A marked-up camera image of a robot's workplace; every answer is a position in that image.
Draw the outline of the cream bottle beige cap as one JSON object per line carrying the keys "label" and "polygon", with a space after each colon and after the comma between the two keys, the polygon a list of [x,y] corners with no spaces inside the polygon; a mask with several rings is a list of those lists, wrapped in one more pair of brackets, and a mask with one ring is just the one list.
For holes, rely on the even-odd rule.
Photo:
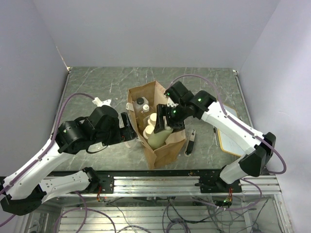
{"label": "cream bottle beige cap", "polygon": [[157,114],[156,113],[152,113],[148,119],[147,119],[147,123],[148,125],[152,125],[152,126],[156,126],[156,120],[157,120]]}

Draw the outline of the white jug black cap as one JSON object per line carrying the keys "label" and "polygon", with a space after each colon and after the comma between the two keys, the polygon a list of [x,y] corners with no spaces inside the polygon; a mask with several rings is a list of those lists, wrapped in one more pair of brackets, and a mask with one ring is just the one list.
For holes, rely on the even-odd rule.
{"label": "white jug black cap", "polygon": [[143,106],[145,104],[149,105],[149,101],[145,97],[139,97],[135,101],[133,101],[133,108],[135,114],[139,113],[143,109]]}

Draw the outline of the amber bottle white cap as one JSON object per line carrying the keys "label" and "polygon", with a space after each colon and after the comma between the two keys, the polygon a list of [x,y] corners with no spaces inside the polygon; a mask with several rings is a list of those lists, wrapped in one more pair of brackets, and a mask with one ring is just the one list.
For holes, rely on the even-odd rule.
{"label": "amber bottle white cap", "polygon": [[143,105],[142,109],[138,113],[138,123],[139,124],[145,124],[148,120],[148,117],[152,114],[155,113],[154,107],[145,104]]}

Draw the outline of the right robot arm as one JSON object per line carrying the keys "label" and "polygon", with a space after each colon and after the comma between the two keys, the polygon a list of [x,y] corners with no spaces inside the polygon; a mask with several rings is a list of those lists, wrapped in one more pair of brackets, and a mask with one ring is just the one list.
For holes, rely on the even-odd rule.
{"label": "right robot arm", "polygon": [[185,128],[188,117],[202,120],[235,141],[244,155],[224,166],[209,184],[199,182],[201,188],[216,188],[220,192],[228,191],[231,184],[245,176],[258,177],[273,155],[276,136],[268,132],[263,134],[242,122],[226,111],[221,103],[208,92],[201,90],[193,94],[181,82],[169,87],[164,95],[167,102],[156,106],[156,124],[154,134],[166,129],[178,132]]}

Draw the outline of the brown canvas tote bag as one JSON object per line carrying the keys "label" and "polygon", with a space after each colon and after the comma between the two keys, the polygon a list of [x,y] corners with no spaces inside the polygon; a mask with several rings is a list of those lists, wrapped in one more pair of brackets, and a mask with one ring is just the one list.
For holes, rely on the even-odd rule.
{"label": "brown canvas tote bag", "polygon": [[[137,98],[145,97],[152,107],[156,107],[157,104],[167,103],[164,92],[165,88],[159,82],[153,81],[143,86],[130,88],[128,90],[127,103],[133,105]],[[170,134],[163,146],[154,150],[143,137],[143,133],[138,129],[133,106],[128,108],[128,114],[134,130],[144,146],[144,155],[149,169],[158,169],[177,160],[178,154],[186,142],[185,130]]]}

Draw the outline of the pale green bottle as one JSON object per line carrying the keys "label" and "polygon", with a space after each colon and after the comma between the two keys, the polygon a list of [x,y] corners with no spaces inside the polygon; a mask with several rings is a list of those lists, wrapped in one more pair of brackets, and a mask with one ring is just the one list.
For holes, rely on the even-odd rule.
{"label": "pale green bottle", "polygon": [[170,136],[170,134],[173,132],[173,129],[165,129],[158,133],[152,133],[148,138],[148,144],[153,149],[156,150],[163,146],[166,139]]}

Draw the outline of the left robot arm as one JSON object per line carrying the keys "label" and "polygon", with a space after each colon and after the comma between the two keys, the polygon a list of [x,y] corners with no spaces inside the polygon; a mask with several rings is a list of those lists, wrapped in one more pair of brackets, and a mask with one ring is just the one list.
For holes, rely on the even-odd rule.
{"label": "left robot arm", "polygon": [[4,198],[0,201],[3,211],[17,216],[26,215],[44,202],[74,191],[93,193],[102,179],[91,167],[63,177],[46,177],[61,163],[72,158],[91,145],[102,143],[110,146],[137,137],[128,114],[118,112],[107,105],[96,107],[90,116],[63,122],[54,141],[48,140],[43,148],[44,156],[35,155],[21,170],[0,182]]}

